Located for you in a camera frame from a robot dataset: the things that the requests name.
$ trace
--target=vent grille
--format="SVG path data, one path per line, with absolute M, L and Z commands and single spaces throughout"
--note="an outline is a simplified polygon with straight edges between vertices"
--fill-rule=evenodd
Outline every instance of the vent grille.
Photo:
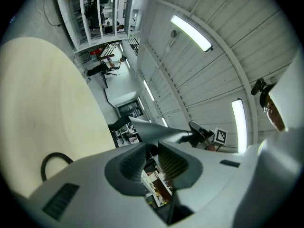
M 159 160 L 161 167 L 170 179 L 176 178 L 184 173 L 189 166 L 185 158 L 165 147 L 159 147 Z
M 78 185 L 66 183 L 42 210 L 50 217 L 59 220 L 78 189 Z
M 235 162 L 235 161 L 229 161 L 229 160 L 222 160 L 220 162 L 220 164 L 223 164 L 223 165 L 227 165 L 227 166 L 232 166 L 232 167 L 236 167 L 238 168 L 240 163 L 238 162 Z
M 146 149 L 140 148 L 124 158 L 120 163 L 122 175 L 134 182 L 140 183 L 143 168 L 146 164 Z

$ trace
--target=fluorescent ceiling light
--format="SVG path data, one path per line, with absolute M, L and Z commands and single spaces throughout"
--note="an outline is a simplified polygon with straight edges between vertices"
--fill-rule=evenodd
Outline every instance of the fluorescent ceiling light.
M 125 60 L 126 64 L 128 65 L 128 67 L 130 67 L 130 64 L 128 62 L 128 59 Z
M 138 100 L 139 100 L 139 103 L 140 103 L 140 104 L 141 104 L 141 106 L 142 106 L 142 109 L 144 110 L 144 107 L 143 107 L 143 104 L 142 104 L 141 99 L 140 99 L 140 98 L 138 98 Z
M 186 32 L 188 36 L 190 36 L 203 51 L 208 51 L 212 47 L 211 43 L 186 21 L 174 15 L 171 18 L 171 22 Z
M 238 153 L 244 154 L 247 150 L 247 128 L 243 102 L 241 99 L 231 102 L 237 124 Z
M 153 97 L 153 95 L 152 95 L 152 93 L 151 93 L 151 91 L 150 91 L 150 89 L 149 89 L 149 87 L 148 87 L 148 85 L 147 85 L 147 83 L 146 83 L 145 80 L 143 81 L 143 84 L 144 84 L 144 86 L 146 86 L 146 88 L 147 88 L 147 90 L 148 90 L 148 93 L 149 93 L 149 95 L 150 95 L 152 101 L 154 101 L 154 97 Z
M 167 125 L 167 123 L 166 123 L 166 120 L 165 120 L 163 117 L 162 117 L 161 119 L 162 119 L 162 121 L 163 121 L 163 124 L 165 124 L 165 126 L 168 127 L 168 125 Z

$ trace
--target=white shelving unit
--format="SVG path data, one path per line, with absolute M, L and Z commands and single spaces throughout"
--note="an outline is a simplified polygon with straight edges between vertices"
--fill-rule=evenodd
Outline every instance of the white shelving unit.
M 87 23 L 87 19 L 86 19 L 86 16 L 85 16 L 84 0 L 79 0 L 79 1 L 80 1 L 81 16 L 82 16 L 82 21 L 83 21 L 84 28 L 85 28 L 85 34 L 86 34 L 87 42 L 88 42 L 89 45 L 91 45 L 91 34 L 90 34 L 89 25 Z
M 115 36 L 117 36 L 116 22 L 117 22 L 117 10 L 118 10 L 118 0 L 115 0 L 113 8 L 113 31 Z
M 71 37 L 71 40 L 75 46 L 76 51 L 79 50 L 80 47 L 80 39 L 77 35 L 76 29 L 73 24 L 73 19 L 70 11 L 69 11 L 69 5 L 67 0 L 57 0 L 59 9 L 63 18 L 63 21 L 65 23 L 65 27 Z
M 152 195 L 153 195 L 153 193 L 150 193 L 150 192 L 149 192 L 149 193 L 146 194 L 146 198 L 147 198 L 147 197 L 150 197 L 150 196 L 152 196 Z
M 151 187 L 149 183 L 149 177 L 147 173 L 143 170 L 141 176 L 142 183 L 146 186 L 150 193 L 155 194 L 155 190 Z
M 161 180 L 162 184 L 165 186 L 166 190 L 168 191 L 168 193 L 170 193 L 170 195 L 172 196 L 172 192 L 171 190 L 168 188 L 168 186 L 166 185 L 166 183 L 163 181 L 162 177 L 159 175 L 159 173 L 157 171 L 155 171 L 156 176 Z
M 101 35 L 101 39 L 103 39 L 104 35 L 103 35 L 102 27 L 101 27 L 102 23 L 101 23 L 101 17 L 100 17 L 100 0 L 97 0 L 97 11 L 98 11 L 100 35 Z
M 154 197 L 154 200 L 155 200 L 157 206 L 160 207 L 161 203 L 160 203 L 159 199 L 157 198 L 156 194 L 153 194 L 153 197 Z

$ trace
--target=cream tabletop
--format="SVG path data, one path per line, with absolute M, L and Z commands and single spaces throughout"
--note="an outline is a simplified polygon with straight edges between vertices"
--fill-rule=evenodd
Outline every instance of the cream tabletop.
M 38 38 L 0 48 L 0 167 L 9 187 L 28 197 L 52 152 L 76 161 L 115 148 L 102 112 L 72 61 Z M 51 159 L 47 177 L 67 164 Z

